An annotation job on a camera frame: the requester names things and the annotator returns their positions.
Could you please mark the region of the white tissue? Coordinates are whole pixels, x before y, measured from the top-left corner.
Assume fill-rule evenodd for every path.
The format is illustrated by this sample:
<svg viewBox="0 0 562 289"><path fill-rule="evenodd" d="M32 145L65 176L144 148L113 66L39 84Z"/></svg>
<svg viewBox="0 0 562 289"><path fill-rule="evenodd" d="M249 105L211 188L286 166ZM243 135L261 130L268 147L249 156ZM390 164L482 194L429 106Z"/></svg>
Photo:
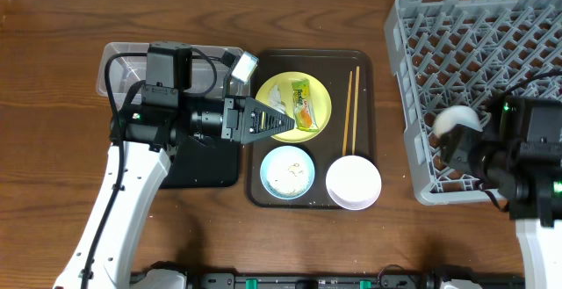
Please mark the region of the white tissue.
<svg viewBox="0 0 562 289"><path fill-rule="evenodd" d="M282 99L281 91L277 84L275 84L269 91L268 104L271 108L275 109L276 111L282 114L286 114L286 105Z"/></svg>

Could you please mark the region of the white cup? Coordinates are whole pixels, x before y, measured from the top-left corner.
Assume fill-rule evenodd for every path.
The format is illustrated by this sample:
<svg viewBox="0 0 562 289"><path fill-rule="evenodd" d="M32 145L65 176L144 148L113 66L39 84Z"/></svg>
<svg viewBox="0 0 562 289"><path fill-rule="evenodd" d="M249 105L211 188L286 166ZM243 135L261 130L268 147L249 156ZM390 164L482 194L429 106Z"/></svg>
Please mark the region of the white cup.
<svg viewBox="0 0 562 289"><path fill-rule="evenodd" d="M479 122L479 116L471 107L453 105L436 116L433 133L436 137L440 138L457 125L467 126L479 132L483 131L482 125Z"/></svg>

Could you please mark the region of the green snack wrapper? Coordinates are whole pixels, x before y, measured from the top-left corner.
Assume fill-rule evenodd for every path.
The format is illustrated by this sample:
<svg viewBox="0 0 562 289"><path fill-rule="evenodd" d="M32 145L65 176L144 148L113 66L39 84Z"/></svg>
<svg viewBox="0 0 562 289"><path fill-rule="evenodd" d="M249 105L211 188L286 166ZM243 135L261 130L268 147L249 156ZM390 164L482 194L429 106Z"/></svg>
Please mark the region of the green snack wrapper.
<svg viewBox="0 0 562 289"><path fill-rule="evenodd" d="M298 130L318 132L313 112L310 83L307 79L292 82L293 116Z"/></svg>

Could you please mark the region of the light blue bowl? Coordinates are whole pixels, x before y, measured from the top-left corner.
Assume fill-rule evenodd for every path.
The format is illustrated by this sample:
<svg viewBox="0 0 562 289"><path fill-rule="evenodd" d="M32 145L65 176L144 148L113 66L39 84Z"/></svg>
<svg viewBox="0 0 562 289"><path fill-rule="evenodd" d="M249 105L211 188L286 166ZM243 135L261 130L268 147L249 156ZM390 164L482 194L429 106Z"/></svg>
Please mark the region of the light blue bowl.
<svg viewBox="0 0 562 289"><path fill-rule="evenodd" d="M304 196L313 185L315 167L310 155L295 146L272 149L263 159L259 177L273 197L292 200Z"/></svg>

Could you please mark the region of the yellow plate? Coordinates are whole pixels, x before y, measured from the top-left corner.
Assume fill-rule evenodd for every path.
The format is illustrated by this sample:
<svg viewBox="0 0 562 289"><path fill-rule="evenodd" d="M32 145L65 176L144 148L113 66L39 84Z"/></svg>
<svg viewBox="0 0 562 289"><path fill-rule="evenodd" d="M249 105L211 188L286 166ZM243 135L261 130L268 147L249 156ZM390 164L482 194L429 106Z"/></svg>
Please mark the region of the yellow plate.
<svg viewBox="0 0 562 289"><path fill-rule="evenodd" d="M286 115L293 118L292 82L302 79L307 79L310 83L313 112L319 131L315 133L305 132L298 130L297 127L294 127L291 131L273 135L272 138L275 140L286 143L308 141L319 135L329 122L332 112L332 103L328 90L318 79L306 73L290 71L280 73L269 78L260 86L258 92L256 93L256 100L264 103L265 105L269 105L269 91L275 84L277 84L281 91L282 99L286 105Z"/></svg>

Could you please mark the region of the white pink bowl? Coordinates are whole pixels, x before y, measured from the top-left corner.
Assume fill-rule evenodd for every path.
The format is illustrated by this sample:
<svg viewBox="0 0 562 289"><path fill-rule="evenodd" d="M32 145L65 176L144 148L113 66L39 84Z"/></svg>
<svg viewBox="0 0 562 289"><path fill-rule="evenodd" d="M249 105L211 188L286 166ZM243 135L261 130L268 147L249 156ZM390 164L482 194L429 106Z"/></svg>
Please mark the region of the white pink bowl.
<svg viewBox="0 0 562 289"><path fill-rule="evenodd" d="M377 167L358 155L335 160L326 174L328 196L340 207L360 211L372 206L382 191Z"/></svg>

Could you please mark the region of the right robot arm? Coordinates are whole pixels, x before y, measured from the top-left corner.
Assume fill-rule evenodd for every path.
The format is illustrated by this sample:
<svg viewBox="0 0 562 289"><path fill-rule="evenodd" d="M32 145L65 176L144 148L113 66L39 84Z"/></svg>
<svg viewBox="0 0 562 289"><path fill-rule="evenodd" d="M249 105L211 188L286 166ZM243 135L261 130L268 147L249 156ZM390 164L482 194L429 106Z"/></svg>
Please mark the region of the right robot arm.
<svg viewBox="0 0 562 289"><path fill-rule="evenodd" d="M515 222L528 288L561 286L561 103L502 96L481 124L468 106L439 113L433 132L444 165L479 180Z"/></svg>

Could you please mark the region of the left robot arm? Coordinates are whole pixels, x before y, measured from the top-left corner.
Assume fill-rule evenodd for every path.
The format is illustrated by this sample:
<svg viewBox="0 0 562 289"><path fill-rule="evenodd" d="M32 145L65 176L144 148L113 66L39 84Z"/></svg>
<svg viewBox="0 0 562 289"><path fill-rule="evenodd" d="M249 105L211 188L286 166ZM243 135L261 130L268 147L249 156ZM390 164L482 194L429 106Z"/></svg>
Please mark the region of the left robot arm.
<svg viewBox="0 0 562 289"><path fill-rule="evenodd" d="M174 41L109 54L102 77L112 110L111 146L96 202L57 288L129 288L148 210L181 152L221 141L249 144L294 127L286 114L232 95L256 56L220 57Z"/></svg>

